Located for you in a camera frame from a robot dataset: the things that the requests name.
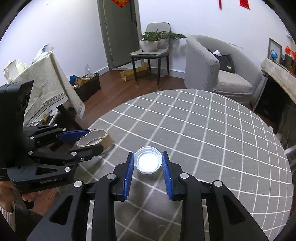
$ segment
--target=armchair armrest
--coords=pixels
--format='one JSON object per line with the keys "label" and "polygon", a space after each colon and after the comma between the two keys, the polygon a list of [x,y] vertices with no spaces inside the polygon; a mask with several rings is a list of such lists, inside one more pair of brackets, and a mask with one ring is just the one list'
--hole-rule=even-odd
{"label": "armchair armrest", "polygon": [[211,91],[217,84],[219,68],[218,59],[196,40],[196,36],[189,36],[186,46],[185,86]]}

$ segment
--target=white bottle cap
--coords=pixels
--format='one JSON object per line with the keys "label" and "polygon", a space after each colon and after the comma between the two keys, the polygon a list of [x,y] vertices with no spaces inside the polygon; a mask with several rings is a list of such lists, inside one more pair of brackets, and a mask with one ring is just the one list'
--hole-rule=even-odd
{"label": "white bottle cap", "polygon": [[161,153],[154,147],[144,146],[135,153],[134,162],[141,173],[153,174],[162,164]]}

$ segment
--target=red door decoration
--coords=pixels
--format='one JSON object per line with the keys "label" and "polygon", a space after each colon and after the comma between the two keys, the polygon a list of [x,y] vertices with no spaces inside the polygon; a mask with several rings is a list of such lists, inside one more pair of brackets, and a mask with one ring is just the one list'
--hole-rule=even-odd
{"label": "red door decoration", "polygon": [[119,7],[123,8],[129,0],[112,0],[113,2],[115,2]]}
{"label": "red door decoration", "polygon": [[250,6],[249,6],[249,0],[239,0],[240,1],[240,5],[242,7],[245,7],[247,9],[250,9]]}

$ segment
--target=small globe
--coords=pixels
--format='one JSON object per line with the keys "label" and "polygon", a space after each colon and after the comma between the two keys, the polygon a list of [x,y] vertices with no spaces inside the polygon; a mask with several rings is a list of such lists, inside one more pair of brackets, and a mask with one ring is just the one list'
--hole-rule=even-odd
{"label": "small globe", "polygon": [[272,51],[270,52],[270,56],[271,56],[274,60],[276,60],[277,57],[278,57],[278,54],[277,54],[276,51],[272,50]]}

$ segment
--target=round table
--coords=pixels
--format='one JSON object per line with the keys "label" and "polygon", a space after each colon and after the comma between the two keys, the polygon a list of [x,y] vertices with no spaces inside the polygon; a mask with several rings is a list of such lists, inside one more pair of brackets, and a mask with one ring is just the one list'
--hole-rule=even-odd
{"label": "round table", "polygon": [[[108,130],[115,146],[81,163],[76,179],[97,181],[129,151],[153,146],[198,180],[220,179],[269,240],[287,222],[293,186],[284,150],[257,115],[233,100],[196,89],[155,92],[116,107],[91,128]],[[118,240],[179,240],[181,206],[169,200],[162,168],[152,175],[135,168],[128,200],[114,204]],[[203,211],[209,240],[205,202]]]}

